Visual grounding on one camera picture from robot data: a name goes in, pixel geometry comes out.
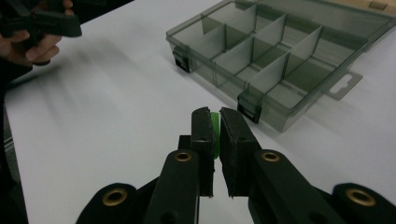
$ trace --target white table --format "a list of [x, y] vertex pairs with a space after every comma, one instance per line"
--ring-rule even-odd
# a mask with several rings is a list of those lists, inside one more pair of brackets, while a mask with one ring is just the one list
[[[93, 194], [158, 176], [191, 112], [236, 102], [175, 66], [165, 32], [219, 0], [136, 0], [65, 38], [49, 66], [7, 93], [6, 107], [31, 224], [75, 223]], [[363, 80], [341, 101], [324, 96], [289, 130], [248, 122], [263, 148], [284, 153], [328, 192], [353, 182], [396, 203], [396, 30], [351, 70]], [[246, 198], [229, 199], [216, 161], [200, 223], [251, 223]]]

